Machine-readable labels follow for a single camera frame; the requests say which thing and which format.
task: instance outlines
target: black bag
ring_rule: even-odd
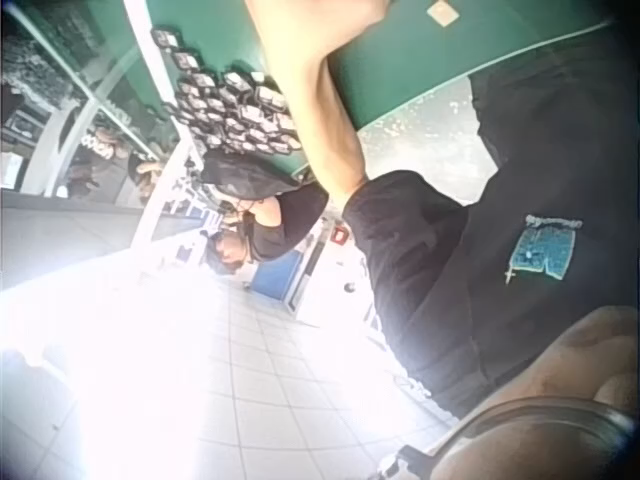
[[[296,180],[255,155],[210,150],[203,160],[204,168],[199,180],[215,185],[222,193],[240,200],[262,200],[297,190],[314,181],[310,170],[301,180]]]

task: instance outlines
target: man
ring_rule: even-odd
[[[409,460],[419,478],[431,480],[627,478],[602,474],[628,442],[638,416],[637,358],[637,310],[600,308],[462,419],[429,454],[408,456],[403,449],[398,457]],[[637,471],[629,478],[636,477]]]
[[[256,202],[218,193],[237,215],[236,231],[225,228],[209,237],[205,261],[220,274],[234,274],[245,262],[266,262],[292,250],[309,233],[327,206],[329,195],[317,183]]]
[[[636,70],[603,30],[494,78],[480,130],[503,166],[463,208],[413,172],[366,177],[326,56],[388,3],[247,0],[315,176],[367,257],[388,344],[463,417],[587,313],[637,303]]]

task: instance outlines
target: black t-shirt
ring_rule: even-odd
[[[327,206],[328,194],[317,183],[276,195],[282,223],[265,227],[253,215],[245,218],[244,229],[249,237],[251,258],[259,262],[274,260],[293,249],[309,233]]]
[[[590,311],[637,305],[636,73],[607,35],[491,79],[481,132],[508,161],[476,204],[393,172],[345,207],[390,347],[457,416]]]

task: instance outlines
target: blue graphic print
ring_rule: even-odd
[[[544,273],[562,280],[569,269],[580,221],[527,216],[527,227],[520,235],[509,260],[508,284],[515,272]]]

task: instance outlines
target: wall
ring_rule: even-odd
[[[2,358],[0,461],[12,478],[361,478],[448,428],[395,387],[395,365],[372,344],[294,322],[206,271],[158,274],[88,311],[73,293],[59,299],[50,315],[78,316],[84,333],[47,358],[73,393]],[[177,473],[182,454],[189,474]]]
[[[2,288],[129,247],[142,210],[2,191]],[[197,228],[199,219],[165,217],[159,237]]]

